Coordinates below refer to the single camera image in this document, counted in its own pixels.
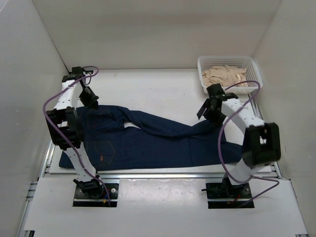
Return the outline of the dark blue denim trousers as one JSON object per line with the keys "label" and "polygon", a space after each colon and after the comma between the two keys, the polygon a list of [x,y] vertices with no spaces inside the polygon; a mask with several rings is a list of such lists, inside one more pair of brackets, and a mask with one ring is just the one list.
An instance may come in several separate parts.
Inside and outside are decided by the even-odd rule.
{"label": "dark blue denim trousers", "polygon": [[[84,148],[98,171],[181,168],[220,164],[220,129],[204,120],[189,126],[121,106],[77,108]],[[241,158],[241,146],[222,135],[225,163]]]}

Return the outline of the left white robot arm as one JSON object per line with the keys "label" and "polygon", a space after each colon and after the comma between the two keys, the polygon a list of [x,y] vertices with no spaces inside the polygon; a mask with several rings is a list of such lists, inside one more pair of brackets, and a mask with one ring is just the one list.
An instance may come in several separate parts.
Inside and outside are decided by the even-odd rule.
{"label": "left white robot arm", "polygon": [[89,109],[98,109],[99,97],[86,79],[96,76],[99,70],[94,67],[93,72],[90,68],[73,67],[63,76],[61,92],[44,102],[42,112],[53,144],[67,155],[77,173],[74,183],[83,194],[99,198],[105,194],[105,187],[84,148],[84,128],[76,111],[78,101]]}

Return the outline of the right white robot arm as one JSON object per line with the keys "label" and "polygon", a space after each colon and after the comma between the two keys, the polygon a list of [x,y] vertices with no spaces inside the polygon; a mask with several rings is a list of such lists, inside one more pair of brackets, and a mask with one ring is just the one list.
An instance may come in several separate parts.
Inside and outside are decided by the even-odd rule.
{"label": "right white robot arm", "polygon": [[[279,126],[274,122],[267,123],[250,112],[246,106],[251,99],[242,102],[236,94],[227,93],[218,83],[209,86],[207,94],[208,99],[198,111],[197,117],[204,117],[220,128],[217,146],[219,159],[225,171],[222,193],[232,198],[263,166],[280,160]],[[221,149],[222,135],[229,121],[232,121],[244,135],[241,159],[232,170],[227,169]]]}

